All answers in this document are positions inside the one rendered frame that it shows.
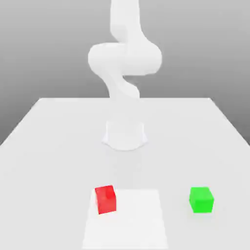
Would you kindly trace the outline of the small red cube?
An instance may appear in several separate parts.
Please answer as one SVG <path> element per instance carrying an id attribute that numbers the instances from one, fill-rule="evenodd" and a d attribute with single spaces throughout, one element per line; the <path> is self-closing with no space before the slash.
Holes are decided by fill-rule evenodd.
<path id="1" fill-rule="evenodd" d="M 116 211 L 116 194 L 113 185 L 96 187 L 95 189 L 98 214 Z"/>

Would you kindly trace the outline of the small green cube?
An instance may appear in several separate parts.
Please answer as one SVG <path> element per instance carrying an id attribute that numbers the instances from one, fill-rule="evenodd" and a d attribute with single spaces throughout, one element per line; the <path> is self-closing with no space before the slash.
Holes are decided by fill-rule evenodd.
<path id="1" fill-rule="evenodd" d="M 214 197 L 209 187 L 191 187 L 189 203 L 194 213 L 211 213 Z"/>

